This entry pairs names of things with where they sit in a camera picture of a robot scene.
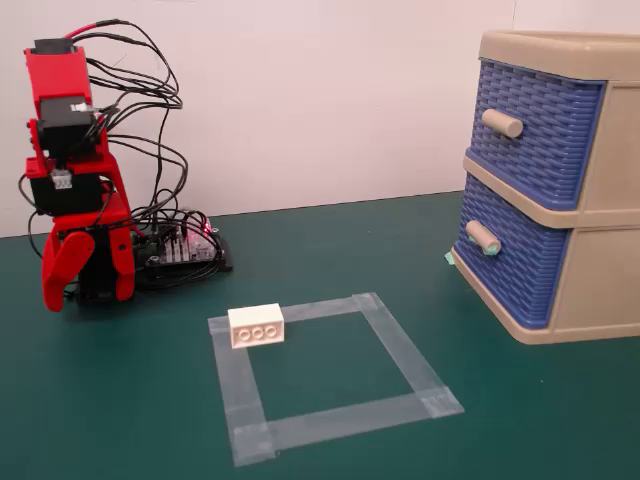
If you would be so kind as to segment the red gripper with motor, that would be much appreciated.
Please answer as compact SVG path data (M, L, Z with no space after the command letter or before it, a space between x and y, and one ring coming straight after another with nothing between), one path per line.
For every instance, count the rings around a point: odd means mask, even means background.
M56 216L44 246L41 283L45 306L59 312L66 286L92 258L105 258L116 272L118 301L135 287L135 262L126 218L130 211L119 193L103 195L104 210Z

